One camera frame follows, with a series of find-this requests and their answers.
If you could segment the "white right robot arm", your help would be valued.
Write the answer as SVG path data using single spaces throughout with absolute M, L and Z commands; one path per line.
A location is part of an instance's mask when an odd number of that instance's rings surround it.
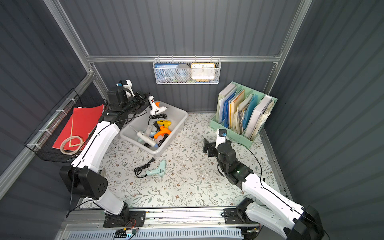
M 233 143 L 211 143 L 203 140 L 203 153 L 215 157 L 219 173 L 232 185 L 261 201 L 261 207 L 245 198 L 236 207 L 236 219 L 242 223 L 259 223 L 285 240 L 321 240 L 327 236 L 319 212 L 303 207 L 278 193 L 252 169 L 239 162 Z

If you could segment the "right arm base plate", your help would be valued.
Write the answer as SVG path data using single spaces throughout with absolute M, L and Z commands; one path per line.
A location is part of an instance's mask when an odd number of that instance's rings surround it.
M 245 213 L 239 212 L 236 208 L 224 209 L 221 216 L 224 218 L 226 225 L 259 224 L 248 219 Z

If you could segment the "yellow glue gun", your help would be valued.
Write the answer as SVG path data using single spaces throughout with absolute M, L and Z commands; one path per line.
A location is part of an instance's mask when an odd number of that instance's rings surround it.
M 159 128 L 160 127 L 164 127 L 166 129 L 168 129 L 170 126 L 171 126 L 172 122 L 171 121 L 168 121 L 168 120 L 159 120 L 159 121 L 156 121 L 156 126 L 158 126 Z

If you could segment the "orange glue gun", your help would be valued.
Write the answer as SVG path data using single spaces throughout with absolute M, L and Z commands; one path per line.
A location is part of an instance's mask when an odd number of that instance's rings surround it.
M 172 132 L 168 129 L 168 128 L 166 128 L 166 127 L 164 127 L 164 126 L 161 126 L 160 127 L 160 131 L 159 132 L 157 132 L 155 135 L 154 135 L 154 138 L 157 140 L 159 137 L 163 137 L 161 140 L 159 140 L 159 142 L 158 142 L 158 146 L 160 147 L 163 143 L 164 143 L 164 141 L 170 136 L 170 134 L 171 134 Z

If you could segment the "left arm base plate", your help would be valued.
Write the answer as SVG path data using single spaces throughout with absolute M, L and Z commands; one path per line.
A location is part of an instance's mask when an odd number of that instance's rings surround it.
M 128 211 L 120 215 L 105 215 L 104 228 L 142 227 L 146 218 L 145 211 Z

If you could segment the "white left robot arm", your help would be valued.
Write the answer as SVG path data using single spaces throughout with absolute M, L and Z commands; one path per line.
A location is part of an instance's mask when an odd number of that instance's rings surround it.
M 127 97 L 128 91 L 117 85 L 108 92 L 107 108 L 90 139 L 74 161 L 60 169 L 60 176 L 71 196 L 91 199 L 107 215 L 122 219 L 128 216 L 128 205 L 109 190 L 108 180 L 99 174 L 99 169 L 112 140 L 125 123 L 139 117 L 149 105 L 149 92 L 137 91 Z

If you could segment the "mint glue gun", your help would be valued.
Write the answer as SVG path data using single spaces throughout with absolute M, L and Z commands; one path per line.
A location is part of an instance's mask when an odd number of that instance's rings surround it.
M 155 162 L 155 159 L 151 158 L 145 165 L 136 167 L 134 169 L 135 176 L 139 179 L 142 179 L 148 176 L 154 176 L 154 175 L 159 175 L 160 177 L 164 176 L 166 173 L 167 161 L 162 160 L 156 169 L 147 170 L 150 167 L 151 163 L 154 163 L 154 162 Z

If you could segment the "small white orange-tip glue gun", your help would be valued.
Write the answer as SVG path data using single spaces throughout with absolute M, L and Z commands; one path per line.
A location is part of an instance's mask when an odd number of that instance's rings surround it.
M 154 97 L 153 96 L 149 96 L 148 98 L 148 101 L 149 101 L 149 104 L 150 104 L 150 117 L 149 117 L 149 120 L 148 120 L 148 125 L 150 124 L 150 120 L 153 120 L 153 119 L 166 119 L 167 118 L 167 114 L 165 114 L 164 112 L 167 110 L 167 107 L 160 107 L 159 106 L 159 102 L 155 102 L 154 101 Z

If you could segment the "white blue-tip glue gun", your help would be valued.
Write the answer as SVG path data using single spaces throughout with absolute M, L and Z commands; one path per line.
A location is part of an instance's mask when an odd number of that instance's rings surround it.
M 150 125 L 147 126 L 144 132 L 135 130 L 132 126 L 130 126 L 132 130 L 137 133 L 139 139 L 143 140 L 145 143 L 150 145 L 151 147 L 158 147 L 157 141 L 150 137 L 150 133 L 152 131 L 152 127 Z

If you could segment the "translucent white storage box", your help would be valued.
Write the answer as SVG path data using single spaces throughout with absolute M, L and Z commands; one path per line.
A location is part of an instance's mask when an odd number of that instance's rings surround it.
M 140 114 L 138 118 L 135 118 L 132 122 L 130 122 L 127 126 L 123 127 L 123 129 L 120 131 L 120 137 L 124 140 L 129 141 L 131 144 L 139 147 L 140 149 L 146 151 L 147 153 L 155 156 L 160 157 L 167 147 L 170 145 L 170 143 L 175 139 L 175 137 L 181 132 L 184 122 L 187 119 L 188 113 L 182 109 L 176 108 L 174 106 L 171 106 L 169 104 L 159 102 L 161 107 L 167 107 L 167 110 L 165 111 L 165 114 L 167 114 L 167 118 L 165 120 L 171 121 L 172 124 L 169 127 L 169 130 L 172 132 L 170 136 L 164 141 L 164 143 L 159 147 L 151 147 L 147 143 L 145 143 L 143 140 L 139 139 L 137 136 L 137 133 L 130 128 L 132 126 L 135 130 L 144 132 L 148 126 L 148 120 L 150 117 L 150 108 L 147 107 L 147 112 L 143 112 Z M 153 132 L 157 130 L 157 128 L 154 126 L 154 122 L 156 119 L 150 120 L 150 126 L 152 127 L 152 131 L 150 133 L 150 137 L 154 138 Z M 161 140 L 163 137 L 159 137 L 156 141 L 157 143 L 159 140 Z

